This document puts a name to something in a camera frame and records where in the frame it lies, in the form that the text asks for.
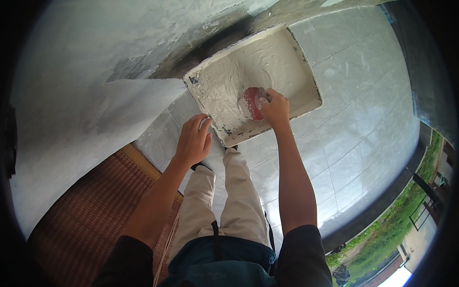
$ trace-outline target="black shirt sleeve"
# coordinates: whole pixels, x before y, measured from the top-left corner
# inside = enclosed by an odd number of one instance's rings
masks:
[[[285,235],[274,277],[281,287],[332,286],[317,227],[303,225]]]
[[[142,241],[121,236],[92,286],[152,287],[153,279],[153,250]]]

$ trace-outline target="left hand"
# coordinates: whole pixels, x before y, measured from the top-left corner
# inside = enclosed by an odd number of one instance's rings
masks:
[[[180,133],[179,143],[174,158],[191,167],[205,159],[210,152],[212,145],[212,133],[207,133],[207,129],[212,123],[212,119],[204,113],[193,116],[183,124]]]

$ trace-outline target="person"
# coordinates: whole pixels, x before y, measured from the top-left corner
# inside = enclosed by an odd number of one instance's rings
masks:
[[[129,218],[92,286],[153,285],[152,250],[191,167],[195,171],[184,191],[169,275],[159,286],[332,286],[313,187],[290,129],[289,101],[273,89],[267,92],[271,102],[261,102],[261,110],[279,149],[284,240],[278,259],[275,247],[269,247],[272,236],[249,168],[235,148],[226,149],[223,158],[228,198],[217,225],[212,212],[215,174],[199,164],[210,151],[212,119],[200,114],[183,125],[175,156]]]

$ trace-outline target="beige trousers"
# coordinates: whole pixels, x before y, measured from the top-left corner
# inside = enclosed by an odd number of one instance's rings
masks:
[[[220,217],[219,235],[244,238],[269,246],[266,220],[260,198],[250,180],[246,160],[240,152],[228,148],[223,164],[228,198]],[[168,263],[188,241],[213,235],[211,223],[216,220],[212,212],[214,185],[215,174],[202,165],[196,167],[184,191],[179,226]]]

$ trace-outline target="woven mat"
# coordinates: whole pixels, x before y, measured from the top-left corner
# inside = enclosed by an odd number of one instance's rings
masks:
[[[48,276],[58,286],[89,286],[135,207],[160,176],[128,144],[78,180],[44,215],[27,242]],[[168,275],[166,261],[182,201],[177,192],[153,250],[154,286]]]

